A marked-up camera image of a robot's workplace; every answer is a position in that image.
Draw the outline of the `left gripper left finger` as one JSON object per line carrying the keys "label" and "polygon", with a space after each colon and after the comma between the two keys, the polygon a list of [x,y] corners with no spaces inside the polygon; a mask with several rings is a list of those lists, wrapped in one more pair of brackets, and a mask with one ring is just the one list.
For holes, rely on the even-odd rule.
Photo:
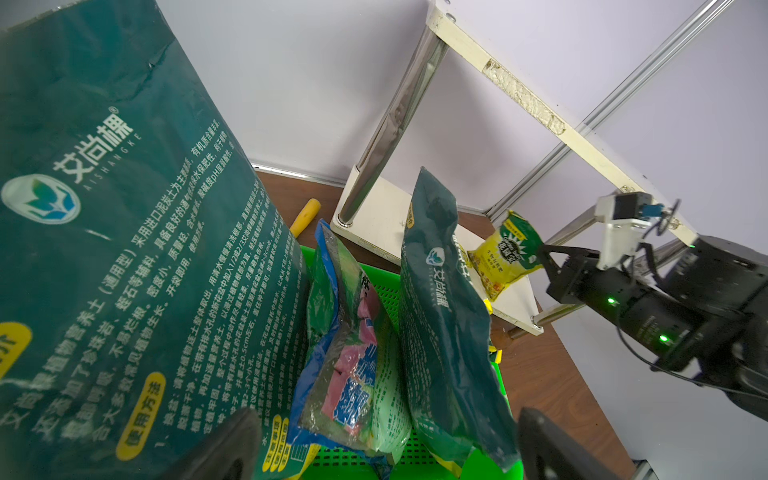
{"label": "left gripper left finger", "polygon": [[242,408],[233,413],[159,479],[251,479],[260,451],[262,424],[258,413]]}

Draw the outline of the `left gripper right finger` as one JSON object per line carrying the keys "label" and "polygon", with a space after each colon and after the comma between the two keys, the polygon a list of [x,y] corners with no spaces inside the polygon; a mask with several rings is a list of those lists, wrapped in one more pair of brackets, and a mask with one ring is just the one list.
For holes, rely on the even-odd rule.
{"label": "left gripper right finger", "polygon": [[518,419],[518,447],[527,479],[619,479],[535,408],[521,409]]}

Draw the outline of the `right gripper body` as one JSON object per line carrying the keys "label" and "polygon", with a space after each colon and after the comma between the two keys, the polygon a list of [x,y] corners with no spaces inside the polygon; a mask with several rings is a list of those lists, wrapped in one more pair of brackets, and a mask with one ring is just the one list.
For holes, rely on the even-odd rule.
{"label": "right gripper body", "polygon": [[660,359],[681,350],[684,308],[667,295],[620,269],[599,269],[596,250],[545,244],[537,255],[554,300],[589,307]]}

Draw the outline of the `green flower print soil bag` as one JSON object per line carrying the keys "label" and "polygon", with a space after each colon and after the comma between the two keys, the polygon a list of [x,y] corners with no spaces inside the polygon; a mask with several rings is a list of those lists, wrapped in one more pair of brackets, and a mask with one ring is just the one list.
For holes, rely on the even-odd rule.
{"label": "green flower print soil bag", "polygon": [[421,169],[401,246],[399,332],[414,429],[455,476],[475,452],[500,474],[520,460],[491,359],[491,318],[455,238],[454,195]]}

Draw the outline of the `blue and green fertilizer bag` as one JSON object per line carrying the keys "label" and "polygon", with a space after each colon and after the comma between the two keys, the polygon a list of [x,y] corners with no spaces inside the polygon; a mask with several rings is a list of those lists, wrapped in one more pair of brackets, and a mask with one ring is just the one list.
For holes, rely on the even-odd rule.
{"label": "blue and green fertilizer bag", "polygon": [[369,276],[325,221],[315,239],[308,352],[288,440],[350,451],[387,479],[412,432],[398,335]]}

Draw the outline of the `yellow green small fertilizer bag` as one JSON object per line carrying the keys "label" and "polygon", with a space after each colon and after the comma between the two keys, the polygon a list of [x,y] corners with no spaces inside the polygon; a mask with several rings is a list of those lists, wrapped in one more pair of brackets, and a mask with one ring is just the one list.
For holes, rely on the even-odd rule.
{"label": "yellow green small fertilizer bag", "polygon": [[502,224],[475,250],[468,253],[491,301],[510,285],[539,269],[537,231],[518,213],[509,210]]}

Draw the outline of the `large dark green soil bag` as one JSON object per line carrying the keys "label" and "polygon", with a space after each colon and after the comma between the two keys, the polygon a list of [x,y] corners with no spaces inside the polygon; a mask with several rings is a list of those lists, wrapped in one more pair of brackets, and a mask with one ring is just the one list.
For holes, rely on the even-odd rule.
{"label": "large dark green soil bag", "polygon": [[297,479],[300,245],[153,1],[1,35],[1,475]]}

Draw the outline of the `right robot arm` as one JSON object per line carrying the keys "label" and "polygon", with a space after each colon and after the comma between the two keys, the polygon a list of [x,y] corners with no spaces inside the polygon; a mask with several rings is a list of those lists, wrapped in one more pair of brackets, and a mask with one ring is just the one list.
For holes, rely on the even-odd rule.
{"label": "right robot arm", "polygon": [[647,283],[631,257],[601,270],[593,249],[543,245],[538,256],[548,294],[584,305],[608,320],[626,348],[640,344],[654,355],[653,371],[682,379],[697,362],[691,383],[722,391],[742,410],[767,417],[767,258],[750,248],[702,236],[661,276],[651,244],[644,253]]}

